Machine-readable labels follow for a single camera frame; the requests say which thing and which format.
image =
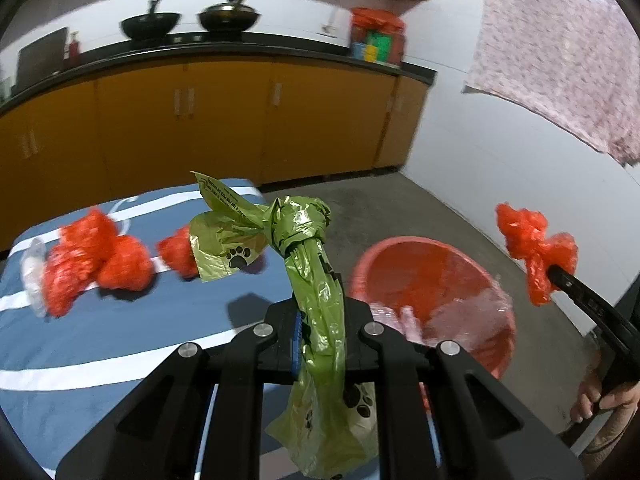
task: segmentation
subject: green plastic bag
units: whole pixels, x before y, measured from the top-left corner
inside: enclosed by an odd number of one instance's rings
[[[203,281],[236,272],[269,244],[284,258],[303,313],[302,366],[285,412],[268,433],[306,476],[330,479],[378,452],[372,384],[344,384],[344,300],[324,252],[328,206],[318,198],[254,205],[220,181],[195,173],[211,208],[190,224]]]

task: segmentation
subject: kitchen cabinet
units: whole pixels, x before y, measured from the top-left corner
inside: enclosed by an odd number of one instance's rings
[[[193,182],[185,64],[147,64],[97,81],[98,138],[112,198]]]
[[[40,221],[110,199],[98,144],[95,82],[48,92],[28,105],[32,159],[47,199]]]
[[[330,62],[277,62],[261,180],[372,168],[394,81]]]
[[[427,85],[400,76],[386,129],[380,140],[374,167],[402,166],[409,154],[415,129],[427,95]]]
[[[46,202],[28,134],[29,104],[0,117],[0,250],[9,249],[21,232],[41,221],[42,203]]]
[[[270,58],[189,64],[183,134],[190,140],[190,170],[260,184],[272,68]]]

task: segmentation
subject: gray concrete floor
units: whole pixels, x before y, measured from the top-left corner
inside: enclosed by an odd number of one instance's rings
[[[400,173],[265,193],[268,200],[287,194],[317,196],[331,207],[325,248],[333,268],[346,279],[345,286],[368,247],[400,235],[453,245],[498,277],[513,300],[518,330],[515,354],[502,380],[552,431],[564,430],[593,343],[582,338],[555,305],[532,306],[524,273],[488,238]]]

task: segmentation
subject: silver bolt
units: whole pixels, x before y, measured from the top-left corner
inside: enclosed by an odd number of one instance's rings
[[[273,326],[269,323],[260,323],[254,326],[254,334],[258,337],[267,337],[273,333]]]
[[[443,341],[440,345],[440,350],[447,355],[456,355],[460,352],[460,345],[455,341]]]
[[[385,327],[376,321],[369,321],[364,326],[364,331],[369,335],[380,335],[385,331]]]
[[[198,353],[196,343],[182,343],[178,346],[178,355],[180,357],[193,357]]]

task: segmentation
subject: cabinet handle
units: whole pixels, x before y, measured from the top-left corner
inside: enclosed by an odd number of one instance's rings
[[[26,135],[20,136],[20,143],[22,145],[22,154],[24,155],[25,160],[31,157],[31,150],[29,149],[29,141],[27,140]]]
[[[189,115],[193,115],[196,107],[196,91],[195,88],[189,88],[187,90],[187,102],[189,104]]]
[[[280,96],[282,95],[282,83],[276,83],[273,86],[273,106],[280,104]]]
[[[174,90],[174,114],[176,117],[180,116],[180,89]]]
[[[36,144],[36,136],[33,133],[33,130],[29,130],[29,138],[31,139],[31,151],[33,153],[38,153],[38,145]]]

